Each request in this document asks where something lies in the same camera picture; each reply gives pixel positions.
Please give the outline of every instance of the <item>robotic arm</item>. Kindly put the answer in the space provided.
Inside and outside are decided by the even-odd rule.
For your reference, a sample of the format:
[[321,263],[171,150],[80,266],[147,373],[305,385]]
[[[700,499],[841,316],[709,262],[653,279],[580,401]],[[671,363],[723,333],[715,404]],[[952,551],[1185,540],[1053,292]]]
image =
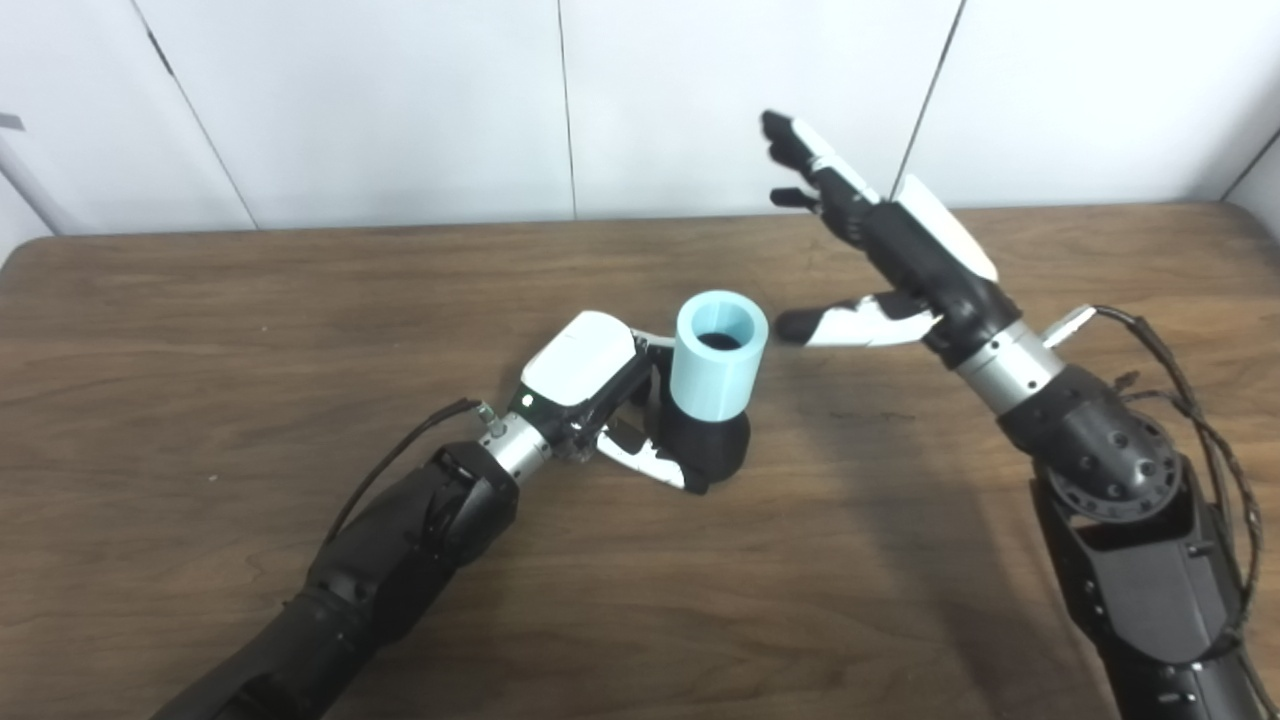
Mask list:
[[1032,459],[1033,502],[1064,600],[1126,720],[1263,717],[1258,703],[1270,701],[1240,635],[1252,578],[1242,583],[1230,553],[1225,502],[1206,501],[1158,423],[1052,350],[1093,309],[1042,338],[919,181],[881,197],[803,120],[767,111],[762,122],[772,158],[813,188],[776,190],[773,202],[818,214],[892,286],[782,313],[777,334],[804,346],[920,340],[986,402]]
[[346,527],[339,515],[298,594],[154,720],[320,717],[378,650],[408,634],[453,574],[511,525],[521,489],[548,460],[586,460],[599,446],[654,479],[707,492],[703,471],[612,419],[628,400],[648,397],[652,370],[669,370],[671,346],[586,311],[525,365],[506,416],[475,401],[434,415],[420,430],[477,409],[488,432],[440,447]]

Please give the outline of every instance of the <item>cable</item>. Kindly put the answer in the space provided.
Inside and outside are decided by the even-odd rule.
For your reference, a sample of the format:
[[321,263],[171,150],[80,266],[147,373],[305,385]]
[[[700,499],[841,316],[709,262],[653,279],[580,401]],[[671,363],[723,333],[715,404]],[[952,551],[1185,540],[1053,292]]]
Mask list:
[[[1190,382],[1187,380],[1187,375],[1183,374],[1183,369],[1178,366],[1178,361],[1174,359],[1174,352],[1169,350],[1160,336],[1156,333],[1155,328],[1147,323],[1147,319],[1138,315],[1130,315],[1124,310],[1117,307],[1111,307],[1108,305],[1094,305],[1098,315],[1116,320],[1123,324],[1138,342],[1151,352],[1156,361],[1165,368],[1169,378],[1174,382],[1174,387],[1178,389],[1179,395],[1187,405],[1194,410],[1197,414],[1203,415],[1199,401],[1196,400],[1196,392],[1192,389]],[[1233,528],[1231,518],[1231,497],[1226,489],[1226,480],[1222,478],[1222,468],[1219,465],[1217,455],[1213,452],[1213,442],[1210,439],[1208,434],[1197,428],[1196,434],[1199,437],[1201,450],[1204,452],[1204,461],[1208,462],[1208,477],[1210,483],[1213,486],[1213,502],[1222,510],[1222,518],[1226,523],[1226,544],[1229,550],[1235,548],[1235,530]]]
[[399,457],[406,448],[408,448],[408,446],[413,445],[413,441],[422,437],[422,433],[434,428],[435,425],[439,425],[444,420],[448,420],[454,415],[461,415],[462,413],[466,413],[467,410],[472,410],[479,406],[480,406],[479,400],[468,400],[466,397],[456,400],[452,404],[445,405],[444,407],[436,410],[428,419],[422,420],[421,424],[410,430],[408,434],[404,436],[404,439],[396,443],[396,447],[393,447],[390,452],[388,452],[387,456],[378,462],[378,465],[374,465],[374,469],[370,470],[367,475],[365,475],[365,479],[360,480],[360,484],[356,486],[356,489],[351,493],[351,497],[347,498],[346,505],[343,505],[342,510],[338,511],[338,516],[333,519],[333,524],[329,525],[329,532],[325,533],[324,541],[320,544],[321,546],[329,544],[330,542],[333,542],[333,538],[338,537],[338,533],[342,532],[342,527],[347,524],[347,518],[351,515],[351,511],[356,509],[356,503],[360,502],[360,498],[365,495],[365,491],[369,489],[369,486],[374,484],[374,480],[378,479],[378,475],[381,475],[383,470],[385,470],[392,462],[394,462],[396,459]]
[[1184,418],[1190,420],[1197,429],[1207,433],[1217,451],[1221,452],[1222,457],[1226,460],[1226,466],[1231,471],[1231,477],[1235,478],[1236,488],[1240,492],[1240,500],[1244,503],[1244,527],[1249,533],[1249,569],[1248,575],[1245,575],[1244,587],[1240,589],[1240,615],[1236,623],[1233,624],[1233,629],[1239,632],[1245,620],[1248,620],[1249,610],[1258,585],[1258,571],[1262,561],[1262,509],[1258,506],[1257,497],[1253,495],[1253,487],[1244,475],[1244,468],[1240,466],[1240,461],[1235,456],[1235,451],[1231,450],[1231,445],[1226,442],[1226,438],[1224,438],[1221,433],[1219,433],[1213,425],[1204,419],[1203,415],[1187,405],[1181,397],[1162,389],[1146,389],[1126,395],[1123,400],[1125,402],[1132,402],[1152,397],[1167,400],[1175,409],[1178,409],[1179,413],[1183,414]]
[[1244,669],[1249,685],[1253,688],[1253,694],[1262,705],[1268,720],[1280,720],[1280,707],[1276,706],[1276,703],[1271,700],[1270,693],[1267,693],[1261,676],[1258,676],[1257,669],[1253,666],[1253,660],[1249,657],[1244,646],[1244,625],[1249,620],[1249,612],[1257,596],[1258,578],[1261,575],[1262,564],[1262,510],[1258,506],[1257,496],[1253,493],[1253,486],[1244,474],[1244,468],[1235,456],[1235,451],[1231,450],[1231,445],[1225,437],[1222,437],[1221,433],[1217,432],[1217,429],[1213,428],[1212,424],[1210,424],[1208,420],[1204,419],[1204,414],[1199,402],[1196,400],[1196,395],[1192,391],[1190,383],[1187,380],[1187,375],[1183,374],[1181,368],[1178,366],[1178,361],[1174,359],[1174,352],[1165,345],[1151,324],[1147,323],[1146,318],[1134,316],[1106,305],[1094,305],[1093,307],[1100,315],[1124,324],[1125,328],[1134,337],[1137,337],[1138,341],[1165,368],[1165,372],[1169,373],[1170,379],[1174,382],[1174,387],[1178,389],[1176,395],[1169,391],[1149,389],[1121,396],[1121,400],[1125,402],[1152,397],[1167,400],[1196,427],[1196,434],[1199,437],[1201,447],[1204,451],[1204,461],[1208,464],[1215,500],[1217,501],[1221,511],[1220,514],[1222,516],[1228,542],[1228,556],[1235,562],[1236,568],[1239,568],[1239,561],[1235,559],[1234,537],[1231,530],[1233,519],[1230,511],[1230,495],[1226,488],[1226,482],[1222,478],[1219,460],[1226,464],[1231,478],[1235,480],[1236,491],[1240,493],[1240,502],[1244,505],[1244,527],[1249,537],[1249,565],[1243,587],[1240,588],[1240,611],[1235,620],[1224,628],[1224,633],[1230,634],[1238,642],[1240,665]]

